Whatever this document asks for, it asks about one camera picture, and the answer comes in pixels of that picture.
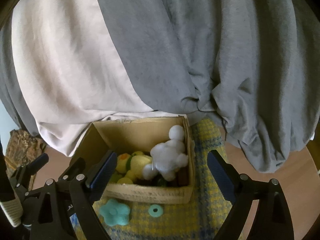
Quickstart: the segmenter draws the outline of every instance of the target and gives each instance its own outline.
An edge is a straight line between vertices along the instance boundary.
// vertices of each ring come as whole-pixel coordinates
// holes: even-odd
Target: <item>cotton ball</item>
[[[179,168],[186,167],[188,165],[188,156],[183,153],[180,153],[176,163]]]
[[[166,146],[165,143],[159,143],[159,144],[157,144],[156,146],[154,146],[154,147],[151,149],[150,155],[153,157],[154,155],[157,155],[157,154],[163,152],[164,149],[165,149],[165,146]]]
[[[171,140],[183,141],[184,129],[181,125],[174,125],[169,130],[169,138]]]
[[[158,173],[157,169],[152,169],[152,164],[147,164],[142,170],[142,175],[145,180],[152,180]]]
[[[173,181],[176,178],[174,171],[161,172],[161,175],[166,181]]]
[[[160,172],[173,171],[177,168],[176,159],[179,154],[175,148],[164,145],[162,151],[153,155],[153,163]]]
[[[184,153],[186,151],[186,147],[184,146],[184,143],[181,141],[169,140],[165,144],[169,147],[176,148],[178,152]]]

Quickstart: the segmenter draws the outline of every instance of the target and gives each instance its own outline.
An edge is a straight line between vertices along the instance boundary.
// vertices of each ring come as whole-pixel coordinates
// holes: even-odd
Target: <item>felt ring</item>
[[[149,207],[149,214],[154,218],[161,217],[163,215],[163,208],[160,205],[153,204]]]

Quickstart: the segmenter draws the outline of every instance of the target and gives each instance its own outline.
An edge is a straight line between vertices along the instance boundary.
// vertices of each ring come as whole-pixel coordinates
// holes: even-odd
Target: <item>open cardboard box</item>
[[[108,184],[103,196],[146,203],[188,203],[195,183],[194,142],[190,137],[188,119],[183,116],[94,122],[84,135],[71,163],[82,157],[86,161],[85,171],[88,171],[109,149],[117,154],[132,154],[134,151],[150,152],[156,144],[169,140],[169,129],[176,124],[183,126],[185,130],[186,153],[189,157],[188,186],[146,187]]]

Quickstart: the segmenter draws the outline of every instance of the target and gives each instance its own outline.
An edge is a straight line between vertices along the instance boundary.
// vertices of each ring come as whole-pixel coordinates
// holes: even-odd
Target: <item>screw head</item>
[[[83,174],[78,174],[77,176],[76,176],[76,179],[77,180],[83,180],[84,179],[84,175]]]
[[[53,183],[53,179],[48,179],[45,183],[49,186]]]
[[[278,185],[279,184],[279,181],[277,179],[271,179],[271,183],[273,185]]]
[[[241,175],[240,175],[240,179],[242,179],[242,180],[247,180],[247,179],[249,179],[249,177],[248,177],[247,174],[241,174]]]

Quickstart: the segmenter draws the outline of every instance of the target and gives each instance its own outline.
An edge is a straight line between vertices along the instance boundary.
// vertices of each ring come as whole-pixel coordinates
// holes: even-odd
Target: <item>white fabric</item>
[[[67,156],[90,122],[116,113],[167,115],[152,112],[134,91],[97,0],[20,0],[12,53],[40,135]]]

